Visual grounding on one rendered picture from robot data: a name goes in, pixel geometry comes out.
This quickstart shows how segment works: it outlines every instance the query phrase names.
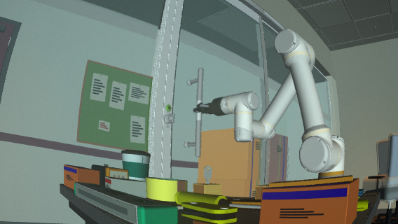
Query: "bulletin board frame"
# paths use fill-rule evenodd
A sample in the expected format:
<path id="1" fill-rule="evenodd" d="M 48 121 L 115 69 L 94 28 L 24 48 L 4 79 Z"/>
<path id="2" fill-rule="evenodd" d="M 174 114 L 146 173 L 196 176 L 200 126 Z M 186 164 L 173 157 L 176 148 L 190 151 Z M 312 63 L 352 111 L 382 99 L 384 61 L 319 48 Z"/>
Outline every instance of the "bulletin board frame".
<path id="1" fill-rule="evenodd" d="M 151 88 L 150 76 L 88 60 L 77 142 L 148 152 Z"/>

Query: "ceiling tile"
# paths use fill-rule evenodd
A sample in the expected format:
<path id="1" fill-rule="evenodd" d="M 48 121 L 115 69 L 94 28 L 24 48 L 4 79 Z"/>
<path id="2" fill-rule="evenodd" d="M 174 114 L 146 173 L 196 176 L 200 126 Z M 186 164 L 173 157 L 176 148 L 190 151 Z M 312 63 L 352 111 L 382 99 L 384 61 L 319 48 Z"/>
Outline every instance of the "ceiling tile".
<path id="1" fill-rule="evenodd" d="M 386 40 L 390 40 L 393 38 L 394 38 L 394 36 L 392 34 L 387 34 L 387 35 L 383 35 L 383 36 L 377 36 L 377 37 L 373 37 L 373 38 L 363 39 L 363 42 L 364 42 L 364 44 L 368 44 L 368 43 L 386 41 Z"/>
<path id="2" fill-rule="evenodd" d="M 296 0 L 287 0 L 295 9 L 301 8 L 301 6 L 297 3 Z"/>
<path id="3" fill-rule="evenodd" d="M 330 41 L 327 39 L 327 37 L 323 34 L 322 30 L 317 29 L 315 30 L 317 32 L 318 36 L 324 41 L 324 43 L 329 46 L 331 45 Z"/>
<path id="4" fill-rule="evenodd" d="M 314 4 L 325 2 L 325 0 L 297 0 L 297 2 L 301 5 L 301 7 L 307 7 Z"/>
<path id="5" fill-rule="evenodd" d="M 355 24 L 363 39 L 392 33 L 390 14 L 355 21 Z"/>
<path id="6" fill-rule="evenodd" d="M 398 13 L 391 13 L 392 28 L 398 32 Z"/>
<path id="7" fill-rule="evenodd" d="M 352 22 L 342 1 L 307 8 L 305 11 L 320 29 Z"/>
<path id="8" fill-rule="evenodd" d="M 353 20 L 390 13 L 388 0 L 345 0 Z"/>
<path id="9" fill-rule="evenodd" d="M 301 16 L 303 16 L 304 19 L 308 22 L 308 24 L 313 28 L 313 29 L 319 29 L 319 27 L 314 23 L 313 19 L 302 9 L 297 9 L 297 11 L 300 13 Z"/>
<path id="10" fill-rule="evenodd" d="M 391 13 L 398 13 L 398 0 L 390 0 Z"/>
<path id="11" fill-rule="evenodd" d="M 351 48 L 351 47 L 360 46 L 360 45 L 362 45 L 362 41 L 359 40 L 359 41 L 353 41 L 353 42 L 333 45 L 333 47 L 334 47 L 334 50 L 340 50 L 340 49 Z"/>
<path id="12" fill-rule="evenodd" d="M 354 22 L 324 28 L 322 29 L 322 33 L 324 33 L 332 45 L 360 39 Z"/>

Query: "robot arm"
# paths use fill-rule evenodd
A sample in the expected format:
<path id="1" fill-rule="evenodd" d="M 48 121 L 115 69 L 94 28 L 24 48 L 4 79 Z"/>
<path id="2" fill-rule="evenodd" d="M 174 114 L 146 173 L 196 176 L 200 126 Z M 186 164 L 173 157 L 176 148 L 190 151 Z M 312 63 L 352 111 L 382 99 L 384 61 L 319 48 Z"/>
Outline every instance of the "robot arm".
<path id="1" fill-rule="evenodd" d="M 253 120 L 252 111 L 259 106 L 254 92 L 216 98 L 210 104 L 199 104 L 194 111 L 217 116 L 234 113 L 236 141 L 270 139 L 297 93 L 305 130 L 300 148 L 301 165 L 309 172 L 321 173 L 320 178 L 344 175 L 344 140 L 340 136 L 332 136 L 324 123 L 311 72 L 315 63 L 313 48 L 296 32 L 287 29 L 276 36 L 275 49 L 290 72 L 260 120 Z"/>

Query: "pinned paper note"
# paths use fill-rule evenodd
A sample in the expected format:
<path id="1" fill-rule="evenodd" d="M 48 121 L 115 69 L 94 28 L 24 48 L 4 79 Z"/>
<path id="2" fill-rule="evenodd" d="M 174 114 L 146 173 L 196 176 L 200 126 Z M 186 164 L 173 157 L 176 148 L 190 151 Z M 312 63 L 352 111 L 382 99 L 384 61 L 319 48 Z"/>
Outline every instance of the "pinned paper note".
<path id="1" fill-rule="evenodd" d="M 99 125 L 98 125 L 98 129 L 99 130 L 103 130 L 105 132 L 109 132 L 109 128 L 111 128 L 111 123 L 110 122 L 99 120 Z"/>
<path id="2" fill-rule="evenodd" d="M 145 118 L 131 116 L 130 142 L 145 144 Z"/>
<path id="3" fill-rule="evenodd" d="M 130 83 L 128 100 L 140 104 L 149 104 L 149 87 L 136 83 Z"/>
<path id="4" fill-rule="evenodd" d="M 108 76 L 94 73 L 92 75 L 90 99 L 105 102 Z"/>
<path id="5" fill-rule="evenodd" d="M 112 82 L 111 100 L 109 101 L 110 107 L 124 111 L 126 88 L 126 84 Z"/>

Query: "office chair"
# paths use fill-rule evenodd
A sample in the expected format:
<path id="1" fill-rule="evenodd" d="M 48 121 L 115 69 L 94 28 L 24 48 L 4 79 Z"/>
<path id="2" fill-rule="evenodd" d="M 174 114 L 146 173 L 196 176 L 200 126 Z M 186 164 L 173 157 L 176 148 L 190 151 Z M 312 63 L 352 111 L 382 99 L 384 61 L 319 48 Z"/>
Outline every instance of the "office chair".
<path id="1" fill-rule="evenodd" d="M 376 144 L 378 156 L 378 175 L 364 179 L 363 189 L 367 193 L 380 193 L 380 199 L 388 202 L 386 213 L 378 214 L 376 222 L 398 223 L 398 133 L 391 133 L 387 140 Z M 391 202 L 396 201 L 395 212 L 392 213 Z"/>

